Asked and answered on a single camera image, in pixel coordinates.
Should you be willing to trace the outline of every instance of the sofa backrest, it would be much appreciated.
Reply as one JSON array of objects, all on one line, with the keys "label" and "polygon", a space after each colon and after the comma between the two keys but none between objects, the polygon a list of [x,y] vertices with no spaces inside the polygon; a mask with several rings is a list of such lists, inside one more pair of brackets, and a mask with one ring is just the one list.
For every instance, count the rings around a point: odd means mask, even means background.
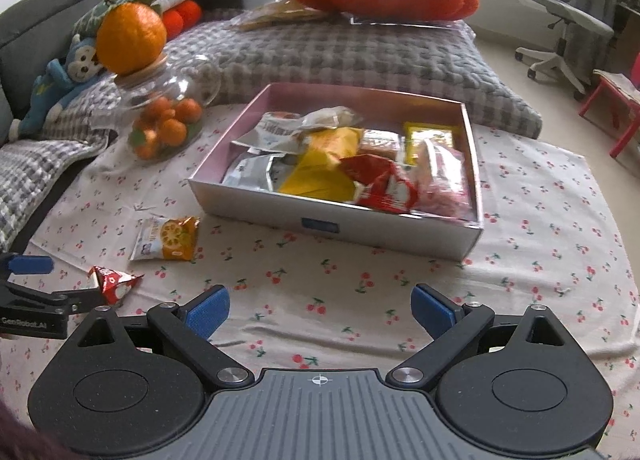
[{"label": "sofa backrest", "polygon": [[22,0],[0,14],[0,145],[29,110],[35,78],[66,56],[74,23],[100,1]]}]

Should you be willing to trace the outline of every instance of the pink plastic chair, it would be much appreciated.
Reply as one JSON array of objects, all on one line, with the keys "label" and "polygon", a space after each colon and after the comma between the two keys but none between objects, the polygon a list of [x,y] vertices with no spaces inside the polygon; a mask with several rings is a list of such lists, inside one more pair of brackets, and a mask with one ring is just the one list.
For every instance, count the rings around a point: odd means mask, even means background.
[{"label": "pink plastic chair", "polygon": [[[594,70],[594,75],[600,77],[598,87],[589,96],[584,103],[580,112],[581,117],[584,117],[585,113],[591,106],[593,99],[598,96],[602,90],[609,90],[613,97],[622,101],[629,108],[631,124],[626,128],[626,131],[618,139],[613,149],[609,152],[612,158],[618,156],[624,146],[631,140],[634,133],[640,128],[640,54],[636,57],[633,68],[631,68],[631,80],[626,78],[623,74],[610,74],[609,72],[603,72],[602,70]],[[615,109],[615,104],[611,104],[611,117],[613,127],[620,128],[620,118],[618,112]]]}]

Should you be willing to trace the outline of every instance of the gray quilt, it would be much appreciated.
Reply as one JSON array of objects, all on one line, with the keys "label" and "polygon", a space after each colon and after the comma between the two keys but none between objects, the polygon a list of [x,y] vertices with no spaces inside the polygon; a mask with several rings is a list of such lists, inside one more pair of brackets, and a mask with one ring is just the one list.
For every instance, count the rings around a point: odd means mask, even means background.
[{"label": "gray quilt", "polygon": [[[474,123],[530,138],[540,133],[539,114],[482,60],[464,24],[441,30],[323,22],[251,32],[228,26],[224,20],[202,23],[166,47],[173,60],[204,53],[218,62],[219,103],[248,102],[269,82],[348,84],[458,100]],[[107,133],[92,132],[89,118],[92,110],[117,101],[113,78],[107,77],[73,101],[56,123],[45,125],[45,140],[0,148],[0,250],[10,247],[69,165],[107,147]]]}]

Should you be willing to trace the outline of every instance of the white box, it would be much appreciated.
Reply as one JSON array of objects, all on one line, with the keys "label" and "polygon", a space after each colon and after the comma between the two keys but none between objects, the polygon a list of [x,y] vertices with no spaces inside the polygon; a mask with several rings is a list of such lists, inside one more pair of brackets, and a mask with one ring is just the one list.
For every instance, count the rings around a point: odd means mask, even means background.
[{"label": "white box", "polygon": [[[306,114],[333,106],[351,107],[369,129],[402,133],[404,122],[458,126],[456,148],[465,155],[476,221],[395,215],[358,205],[220,184],[231,162],[245,150],[231,141],[252,129],[264,112]],[[453,100],[353,86],[269,84],[220,137],[189,183],[198,203],[211,215],[418,255],[461,261],[482,234],[476,148],[465,106]]]}]

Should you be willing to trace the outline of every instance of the floor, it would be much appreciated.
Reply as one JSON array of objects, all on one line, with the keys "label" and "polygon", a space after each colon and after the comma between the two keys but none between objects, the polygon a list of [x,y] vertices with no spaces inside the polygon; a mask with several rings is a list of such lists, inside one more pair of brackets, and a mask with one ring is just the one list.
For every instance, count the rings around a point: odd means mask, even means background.
[{"label": "floor", "polygon": [[598,97],[585,119],[578,116],[580,104],[571,85],[538,73],[527,78],[527,60],[517,62],[513,48],[477,39],[484,59],[501,80],[526,100],[543,118],[540,140],[583,155],[591,167],[622,235],[626,253],[636,277],[640,277],[640,154],[631,141],[612,159],[609,151],[616,131],[612,128],[606,98]]}]

